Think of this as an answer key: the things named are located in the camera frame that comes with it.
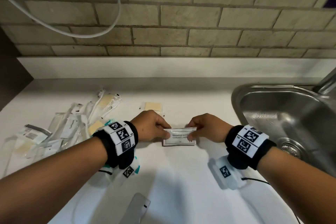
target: white cable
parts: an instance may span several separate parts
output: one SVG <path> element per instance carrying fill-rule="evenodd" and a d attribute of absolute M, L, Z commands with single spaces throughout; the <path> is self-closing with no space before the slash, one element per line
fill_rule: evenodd
<path fill-rule="evenodd" d="M 33 19 L 34 21 L 36 21 L 37 23 L 45 26 L 46 28 L 49 28 L 57 33 L 60 33 L 62 35 L 67 35 L 70 37 L 76 37 L 76 38 L 93 38 L 93 37 L 98 37 L 101 35 L 105 35 L 106 33 L 110 32 L 112 28 L 114 28 L 114 26 L 117 24 L 117 21 L 119 20 L 120 17 L 120 13 L 121 13 L 121 2 L 120 0 L 118 1 L 118 15 L 115 19 L 115 21 L 113 22 L 113 24 L 111 26 L 109 26 L 106 30 L 101 31 L 99 33 L 96 34 L 92 34 L 92 35 L 77 35 L 77 34 L 73 34 L 73 33 L 69 33 L 69 32 L 64 32 L 61 31 L 57 28 L 54 28 L 53 26 L 50 26 L 49 24 L 39 20 L 38 18 L 36 18 L 34 15 L 30 14 L 27 10 L 25 10 L 22 6 L 20 6 L 15 0 L 8 0 L 9 2 L 11 2 L 16 8 L 18 8 L 21 12 L 23 12 L 25 15 L 27 15 L 29 18 Z"/>

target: left hand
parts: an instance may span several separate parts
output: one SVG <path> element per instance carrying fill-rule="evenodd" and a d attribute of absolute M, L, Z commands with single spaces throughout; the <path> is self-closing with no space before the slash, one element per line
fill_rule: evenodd
<path fill-rule="evenodd" d="M 139 142 L 149 142 L 155 137 L 168 139 L 170 134 L 164 131 L 164 128 L 171 126 L 153 110 L 142 111 L 131 123 L 136 127 L 139 136 Z"/>

